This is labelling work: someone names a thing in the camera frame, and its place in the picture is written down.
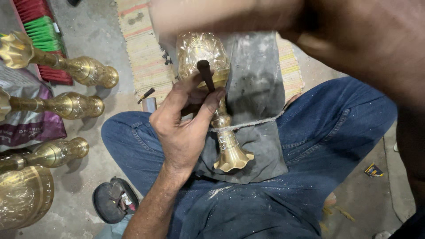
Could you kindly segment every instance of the brass pot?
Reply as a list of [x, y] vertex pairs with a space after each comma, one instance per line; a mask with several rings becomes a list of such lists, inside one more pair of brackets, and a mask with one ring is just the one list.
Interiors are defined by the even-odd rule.
[[0, 175], [0, 230], [28, 227], [50, 209], [54, 196], [50, 169], [27, 167]]

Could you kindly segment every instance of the engraved brass vase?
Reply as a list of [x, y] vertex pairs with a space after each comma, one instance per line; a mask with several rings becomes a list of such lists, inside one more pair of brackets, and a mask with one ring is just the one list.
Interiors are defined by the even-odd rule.
[[58, 54], [41, 51], [33, 46], [31, 38], [18, 31], [13, 31], [0, 40], [3, 44], [0, 48], [0, 57], [10, 68], [24, 68], [30, 63], [36, 63], [64, 70], [75, 81], [86, 86], [101, 85], [112, 88], [118, 83], [119, 76], [115, 68], [104, 66], [91, 57], [66, 59]]
[[0, 121], [10, 111], [52, 111], [67, 120], [84, 117], [99, 117], [105, 109], [99, 96], [84, 96], [76, 92], [65, 92], [52, 99], [21, 98], [10, 96], [0, 87]]
[[[186, 79], [197, 70], [196, 64], [200, 60], [207, 60], [210, 68], [214, 69], [212, 81], [215, 87], [225, 86], [230, 72], [230, 61], [220, 39], [212, 33], [190, 32], [181, 34], [177, 38], [178, 73], [182, 80]], [[206, 89], [205, 82], [201, 82], [199, 88]], [[215, 128], [224, 128], [230, 125], [231, 116], [226, 110], [226, 100], [220, 100], [219, 108], [215, 111], [211, 125]], [[220, 154], [217, 157], [214, 168], [228, 172], [233, 168], [244, 168], [247, 162], [254, 159], [252, 152], [244, 150], [238, 143], [235, 133], [220, 131], [217, 133]]]
[[48, 212], [53, 196], [53, 177], [48, 168], [30, 166], [1, 174], [0, 230], [34, 224]]
[[81, 159], [88, 154], [89, 146], [81, 137], [70, 141], [57, 139], [43, 143], [31, 154], [12, 154], [0, 158], [0, 174], [20, 171], [29, 166], [57, 168], [74, 159]]

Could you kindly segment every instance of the purple plastic bag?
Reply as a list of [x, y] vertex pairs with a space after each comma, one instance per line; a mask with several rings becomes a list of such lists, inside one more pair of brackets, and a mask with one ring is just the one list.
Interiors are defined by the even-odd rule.
[[[11, 96], [53, 98], [50, 88], [27, 69], [10, 69], [0, 60], [0, 86]], [[53, 112], [16, 111], [0, 122], [0, 152], [65, 138], [62, 119]]]

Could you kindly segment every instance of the fingernail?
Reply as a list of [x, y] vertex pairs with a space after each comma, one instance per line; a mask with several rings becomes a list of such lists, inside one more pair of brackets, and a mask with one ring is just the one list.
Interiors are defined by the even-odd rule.
[[220, 93], [217, 95], [217, 100], [221, 100], [225, 94], [226, 94], [225, 90], [220, 91]]

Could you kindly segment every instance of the concrete floor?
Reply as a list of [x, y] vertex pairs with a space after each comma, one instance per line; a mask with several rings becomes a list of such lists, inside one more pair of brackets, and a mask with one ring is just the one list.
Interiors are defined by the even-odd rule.
[[[1, 2], [0, 32], [19, 30], [9, 2]], [[93, 190], [113, 176], [126, 179], [100, 137], [100, 129], [106, 119], [119, 112], [139, 110], [125, 41], [116, 17], [116, 6], [100, 0], [84, 0], [76, 8], [65, 0], [50, 3], [62, 31], [68, 56], [91, 56], [105, 65], [111, 65], [117, 69], [120, 82], [108, 90], [101, 87], [87, 88], [78, 83], [72, 87], [54, 86], [56, 95], [76, 91], [87, 96], [100, 96], [105, 102], [105, 112], [95, 119], [64, 120], [69, 139], [78, 136], [88, 140], [91, 147], [88, 156], [53, 169], [55, 196], [50, 211], [30, 227], [0, 232], [2, 239], [91, 239], [104, 225], [92, 206]], [[305, 90], [326, 80], [345, 76], [297, 48], [295, 55], [306, 82]], [[324, 220], [330, 231], [324, 233], [324, 238], [371, 238], [376, 232], [394, 230], [401, 225], [392, 210], [388, 178], [368, 178], [363, 173], [371, 162], [386, 171], [383, 147], [381, 141], [335, 191], [337, 205], [349, 212], [356, 222], [335, 212]]]

